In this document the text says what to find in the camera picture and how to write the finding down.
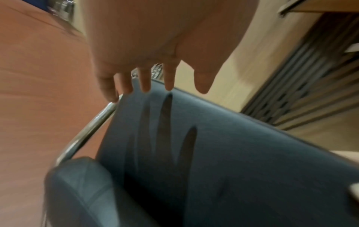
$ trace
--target wooden shelf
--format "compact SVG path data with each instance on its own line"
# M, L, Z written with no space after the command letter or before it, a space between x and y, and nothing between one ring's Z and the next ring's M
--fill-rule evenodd
M291 0L278 12L359 12L359 0Z

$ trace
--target human hand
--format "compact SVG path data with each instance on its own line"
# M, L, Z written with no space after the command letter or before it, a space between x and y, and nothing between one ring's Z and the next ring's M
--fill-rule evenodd
M117 101L114 75L131 93L131 71L150 90L151 67L163 63L165 87L174 87L183 60L194 83L207 93L236 48L257 8L253 0L83 0L86 35L95 76L107 100Z

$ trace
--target floor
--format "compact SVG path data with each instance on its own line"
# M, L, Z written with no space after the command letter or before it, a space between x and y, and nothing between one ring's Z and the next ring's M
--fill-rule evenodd
M39 225L48 168L104 106L83 36L21 0L0 0L0 223ZM105 127L82 149L93 156Z

